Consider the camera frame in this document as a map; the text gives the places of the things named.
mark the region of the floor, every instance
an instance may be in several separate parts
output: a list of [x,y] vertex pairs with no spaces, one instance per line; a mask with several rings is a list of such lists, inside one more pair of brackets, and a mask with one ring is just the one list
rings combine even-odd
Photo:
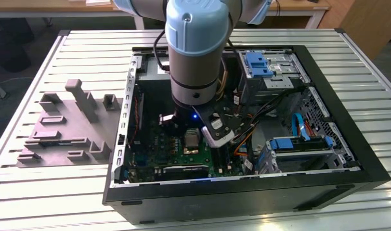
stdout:
[[[153,20],[145,19],[145,27],[148,29],[163,28],[163,24]],[[45,27],[40,18],[28,19],[28,24],[35,34],[35,40],[24,45],[27,54],[32,60],[32,66],[19,73],[8,73],[0,67],[0,82],[12,78],[23,78],[12,80],[3,84],[3,89],[9,93],[5,100],[0,100],[0,136],[8,125],[9,119],[15,113],[16,107],[25,94],[31,84],[31,79],[39,70],[44,57],[49,51],[51,45],[56,39],[57,32],[61,29],[71,30],[112,30],[112,29],[135,29],[133,19],[125,17],[111,18],[57,18],[53,19],[53,26]],[[391,43],[384,47],[383,52],[373,60],[375,65],[391,81]]]

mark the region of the aluminum table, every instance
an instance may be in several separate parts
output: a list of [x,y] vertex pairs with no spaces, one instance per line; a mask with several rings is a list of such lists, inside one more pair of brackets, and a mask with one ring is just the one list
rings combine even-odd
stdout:
[[[157,30],[61,32],[0,138],[0,230],[365,230],[391,229],[391,181],[319,211],[133,227],[101,205],[107,165],[16,168],[44,92],[71,98],[83,81],[95,98],[123,96],[132,47],[152,46]],[[391,83],[345,34],[335,30],[235,30],[239,45],[305,45],[391,174]]]

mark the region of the robotic arm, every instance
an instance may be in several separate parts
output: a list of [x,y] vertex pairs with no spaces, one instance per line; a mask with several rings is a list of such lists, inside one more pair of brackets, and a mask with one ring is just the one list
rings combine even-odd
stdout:
[[[132,15],[165,21],[172,97],[177,104],[193,107],[203,119],[201,111],[216,93],[220,58],[232,29],[237,21],[260,24],[271,0],[113,2]],[[223,146],[233,137],[223,124],[219,119],[203,128],[211,147]]]

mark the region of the black cable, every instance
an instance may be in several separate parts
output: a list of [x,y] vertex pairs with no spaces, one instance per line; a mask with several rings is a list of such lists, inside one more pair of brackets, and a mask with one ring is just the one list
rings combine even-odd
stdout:
[[247,135],[251,130],[255,128],[255,126],[259,124],[259,120],[256,120],[261,115],[265,115],[268,112],[271,112],[277,105],[280,104],[281,100],[284,97],[287,97],[289,94],[292,93],[297,93],[300,91],[303,91],[307,87],[301,86],[297,87],[295,89],[291,90],[285,90],[283,91],[283,93],[280,93],[275,98],[272,98],[263,106],[261,108],[257,110],[257,113],[255,114],[255,116],[251,118],[249,120],[249,127],[247,128],[247,130],[240,133],[240,135],[236,135],[236,137],[232,139],[233,141],[236,141],[240,137],[243,137],[244,135]]
[[279,2],[279,0],[275,0],[275,2],[277,4],[277,12],[275,13],[275,16],[280,16],[280,14],[281,14],[280,2]]
[[159,58],[159,54],[157,54],[157,43],[159,43],[159,40],[161,39],[164,33],[165,33],[165,30],[161,31],[161,33],[159,34],[159,36],[157,36],[157,38],[155,40],[155,44],[152,46],[152,52],[155,53],[155,58],[157,60],[157,64],[159,64],[160,69],[163,71],[169,71],[168,66],[163,66],[161,61],[160,61],[160,58]]
[[239,62],[239,65],[240,65],[240,69],[241,69],[241,78],[244,79],[244,84],[245,84],[245,93],[247,93],[247,104],[245,104],[245,112],[248,111],[248,106],[249,106],[249,86],[248,86],[248,79],[247,79],[247,76],[244,75],[244,71],[243,71],[243,61],[241,61],[241,58],[240,58],[240,56],[239,56],[239,53],[236,52],[236,49],[235,49],[235,47],[233,47],[233,44],[232,44],[232,42],[231,42],[231,40],[228,39],[228,44],[229,44],[229,47],[231,47],[231,50],[232,50],[232,52],[233,52],[233,54],[235,54],[235,58],[236,58],[236,60],[237,60],[237,62]]

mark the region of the blue plastic latch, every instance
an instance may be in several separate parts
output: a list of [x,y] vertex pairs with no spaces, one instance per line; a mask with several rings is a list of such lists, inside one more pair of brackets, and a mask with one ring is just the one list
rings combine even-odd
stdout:
[[267,59],[261,53],[247,52],[244,59],[249,67],[251,77],[263,78],[273,76],[273,72],[268,69]]
[[275,140],[269,141],[269,146],[271,146],[271,149],[272,149],[272,150],[279,149],[279,146],[277,146],[277,143],[276,143]]
[[241,152],[241,153],[247,152],[247,145],[245,144],[241,145],[239,152]]
[[293,148],[289,138],[280,138],[280,139],[276,139],[275,141],[276,141],[280,149]]
[[327,142],[327,145],[328,145],[328,148],[332,148],[333,146],[333,142],[332,142],[332,138],[329,136],[325,136],[325,142]]

